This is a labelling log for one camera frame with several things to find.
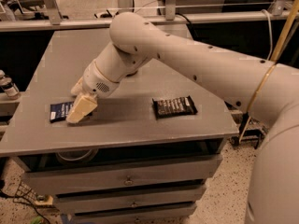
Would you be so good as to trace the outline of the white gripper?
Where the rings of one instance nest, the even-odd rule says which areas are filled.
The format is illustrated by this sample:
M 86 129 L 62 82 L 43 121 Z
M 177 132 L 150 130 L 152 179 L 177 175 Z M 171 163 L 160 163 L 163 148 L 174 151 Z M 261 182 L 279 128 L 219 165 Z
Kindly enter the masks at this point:
M 77 98 L 66 117 L 66 121 L 72 124 L 79 123 L 97 107 L 97 100 L 93 95 L 98 98 L 106 98 L 119 86 L 119 83 L 106 78 L 98 69 L 96 60 L 93 60 L 85 69 L 83 76 L 71 89 L 71 95 L 77 96 Z

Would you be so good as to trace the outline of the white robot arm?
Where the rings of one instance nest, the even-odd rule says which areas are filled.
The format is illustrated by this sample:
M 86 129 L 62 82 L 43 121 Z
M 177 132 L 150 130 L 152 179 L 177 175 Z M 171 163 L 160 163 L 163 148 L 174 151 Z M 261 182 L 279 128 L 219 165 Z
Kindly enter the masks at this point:
M 67 116 L 78 123 L 121 80 L 156 59 L 267 125 L 249 184 L 245 224 L 299 224 L 297 69 L 170 35 L 133 12 L 117 15 L 110 43 L 73 87 Z

